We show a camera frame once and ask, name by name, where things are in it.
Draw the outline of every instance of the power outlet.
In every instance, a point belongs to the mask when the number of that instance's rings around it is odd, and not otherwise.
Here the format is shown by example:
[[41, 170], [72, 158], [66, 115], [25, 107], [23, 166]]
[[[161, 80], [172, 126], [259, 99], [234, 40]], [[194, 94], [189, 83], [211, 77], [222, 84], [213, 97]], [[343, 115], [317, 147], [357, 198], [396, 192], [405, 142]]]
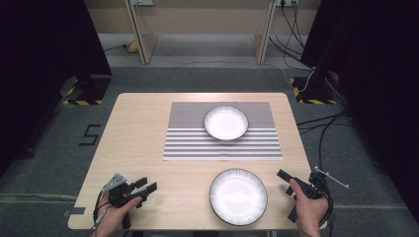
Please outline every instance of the power outlet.
[[153, 0], [131, 0], [133, 6], [153, 6]]
[[[285, 0], [284, 2], [286, 2], [284, 7], [298, 6], [298, 0]], [[281, 0], [277, 1], [277, 7], [281, 7]]]

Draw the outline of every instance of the human hand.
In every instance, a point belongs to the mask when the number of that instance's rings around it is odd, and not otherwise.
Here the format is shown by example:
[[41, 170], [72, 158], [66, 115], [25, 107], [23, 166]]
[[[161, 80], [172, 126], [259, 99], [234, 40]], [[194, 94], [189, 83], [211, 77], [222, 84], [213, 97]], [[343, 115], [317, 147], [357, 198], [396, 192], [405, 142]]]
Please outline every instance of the human hand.
[[107, 208], [107, 212], [101, 222], [96, 226], [96, 230], [92, 234], [92, 237], [114, 236], [123, 222], [124, 216], [140, 202], [141, 197], [136, 197], [120, 208], [115, 208], [109, 203], [109, 194], [103, 195], [102, 199], [99, 201], [98, 206], [102, 207], [98, 210], [98, 213], [102, 213], [105, 208]]
[[290, 185], [296, 195], [296, 226], [300, 236], [320, 236], [318, 224], [329, 206], [326, 197], [310, 199], [294, 179], [290, 179]]

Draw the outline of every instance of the striped mat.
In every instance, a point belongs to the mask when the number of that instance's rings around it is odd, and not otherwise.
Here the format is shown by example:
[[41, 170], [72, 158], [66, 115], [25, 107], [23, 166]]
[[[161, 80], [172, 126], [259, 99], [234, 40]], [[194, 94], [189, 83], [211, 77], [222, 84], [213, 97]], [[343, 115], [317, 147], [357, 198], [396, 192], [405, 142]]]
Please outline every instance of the striped mat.
[[[210, 136], [204, 118], [211, 109], [231, 106], [249, 121], [246, 133], [232, 141]], [[282, 160], [268, 102], [172, 103], [163, 160]]]

